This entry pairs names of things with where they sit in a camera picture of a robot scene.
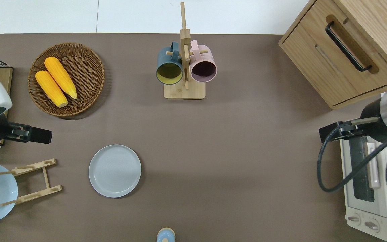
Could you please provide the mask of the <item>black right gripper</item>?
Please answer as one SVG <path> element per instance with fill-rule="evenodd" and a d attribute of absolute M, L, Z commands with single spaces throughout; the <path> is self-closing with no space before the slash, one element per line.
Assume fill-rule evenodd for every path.
<path fill-rule="evenodd" d="M 321 142 L 323 143 L 329 136 L 329 141 L 349 140 L 355 137 L 363 137 L 365 134 L 376 141 L 387 140 L 387 126 L 382 120 L 380 113 L 381 99 L 371 102 L 364 107 L 361 112 L 361 118 L 378 117 L 379 121 L 367 123 L 361 126 L 361 130 L 357 125 L 352 125 L 350 122 L 335 122 L 318 130 Z"/>

